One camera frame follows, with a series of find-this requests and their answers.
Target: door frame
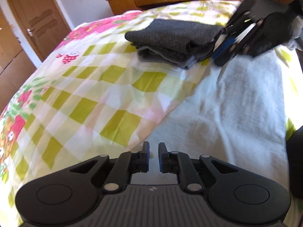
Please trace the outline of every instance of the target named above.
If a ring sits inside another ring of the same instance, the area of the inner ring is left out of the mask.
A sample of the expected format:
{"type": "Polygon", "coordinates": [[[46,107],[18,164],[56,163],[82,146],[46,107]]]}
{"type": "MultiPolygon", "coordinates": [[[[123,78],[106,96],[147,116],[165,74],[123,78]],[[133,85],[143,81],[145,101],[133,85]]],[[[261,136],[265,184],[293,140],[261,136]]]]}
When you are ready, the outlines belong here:
{"type": "MultiPolygon", "coordinates": [[[[25,36],[25,38],[27,39],[28,43],[31,45],[31,47],[33,48],[33,50],[35,51],[35,53],[37,54],[37,56],[39,57],[39,59],[43,62],[45,59],[43,59],[42,54],[40,53],[40,51],[38,50],[38,48],[36,47],[36,45],[33,43],[33,41],[31,40],[31,37],[28,35],[26,28],[24,28],[24,26],[22,25],[22,21],[20,19],[20,17],[17,14],[17,11],[15,10],[14,6],[12,5],[11,0],[7,0],[10,9],[19,25],[19,27],[21,28],[21,31],[23,33],[23,35],[25,36]]],[[[65,17],[63,16],[63,13],[61,11],[61,9],[59,8],[57,1],[56,0],[52,0],[52,2],[54,3],[56,9],[59,12],[59,16],[62,18],[62,21],[66,27],[66,29],[70,32],[71,28],[69,27],[68,23],[66,22],[65,17]]]]}

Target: bedsheet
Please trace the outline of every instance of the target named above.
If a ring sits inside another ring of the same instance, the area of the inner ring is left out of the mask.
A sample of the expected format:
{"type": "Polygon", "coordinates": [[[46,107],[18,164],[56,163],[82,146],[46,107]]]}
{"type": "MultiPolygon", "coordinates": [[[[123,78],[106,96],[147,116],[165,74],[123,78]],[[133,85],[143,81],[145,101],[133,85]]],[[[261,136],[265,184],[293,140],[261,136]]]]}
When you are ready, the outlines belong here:
{"type": "MultiPolygon", "coordinates": [[[[155,18],[225,25],[238,4],[192,1],[129,11],[72,31],[0,116],[0,225],[22,223],[14,201],[22,185],[98,154],[118,157],[132,150],[199,83],[208,60],[190,70],[140,62],[124,38],[127,31],[155,18]]],[[[282,46],[275,52],[283,68],[289,136],[303,121],[303,77],[294,52],[282,46]]]]}

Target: silver screw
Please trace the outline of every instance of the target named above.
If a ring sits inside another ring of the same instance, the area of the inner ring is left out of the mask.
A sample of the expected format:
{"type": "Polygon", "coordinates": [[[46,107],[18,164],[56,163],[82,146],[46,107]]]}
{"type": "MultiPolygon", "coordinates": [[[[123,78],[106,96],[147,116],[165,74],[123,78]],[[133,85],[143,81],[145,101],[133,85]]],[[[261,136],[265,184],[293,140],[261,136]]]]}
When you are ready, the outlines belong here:
{"type": "Polygon", "coordinates": [[[187,185],[187,189],[190,191],[199,191],[202,189],[202,186],[198,183],[190,183],[187,185]]]}
{"type": "Polygon", "coordinates": [[[116,183],[107,183],[104,185],[104,189],[107,191],[114,191],[119,188],[119,185],[116,183]]]}

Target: bed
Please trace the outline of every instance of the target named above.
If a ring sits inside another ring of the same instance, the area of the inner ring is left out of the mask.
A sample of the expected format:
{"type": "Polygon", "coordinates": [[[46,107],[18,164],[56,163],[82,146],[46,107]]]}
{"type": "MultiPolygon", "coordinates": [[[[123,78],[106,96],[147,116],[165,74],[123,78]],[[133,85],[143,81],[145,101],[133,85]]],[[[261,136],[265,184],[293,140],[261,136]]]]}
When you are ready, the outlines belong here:
{"type": "MultiPolygon", "coordinates": [[[[144,12],[128,11],[73,30],[0,116],[1,227],[22,224],[15,195],[35,178],[99,154],[118,157],[140,148],[146,138],[152,141],[151,164],[156,165],[157,126],[169,122],[167,117],[176,115],[177,107],[202,86],[210,63],[204,60],[183,70],[140,62],[124,34],[147,27],[155,18],[225,25],[238,5],[238,1],[184,2],[144,12]]],[[[303,125],[303,74],[295,51],[278,46],[271,51],[271,58],[281,69],[283,138],[288,138],[303,125]]],[[[288,187],[285,163],[278,168],[283,180],[267,167],[260,171],[253,165],[244,166],[288,187]]],[[[138,176],[134,175],[134,183],[149,182],[138,176]]],[[[161,174],[148,177],[153,182],[157,177],[160,183],[171,183],[161,174]]],[[[297,227],[302,210],[303,202],[292,197],[285,224],[297,227]]]]}

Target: stack of folded clothes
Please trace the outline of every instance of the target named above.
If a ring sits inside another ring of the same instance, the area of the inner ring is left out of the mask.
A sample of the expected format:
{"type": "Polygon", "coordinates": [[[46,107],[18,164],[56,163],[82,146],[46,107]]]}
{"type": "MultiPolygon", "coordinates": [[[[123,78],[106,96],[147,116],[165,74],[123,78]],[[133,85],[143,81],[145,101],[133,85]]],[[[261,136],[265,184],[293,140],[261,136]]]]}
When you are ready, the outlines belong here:
{"type": "Polygon", "coordinates": [[[125,39],[138,49],[143,61],[190,69],[211,56],[222,28],[198,22],[155,19],[141,31],[127,32],[125,39]]]}

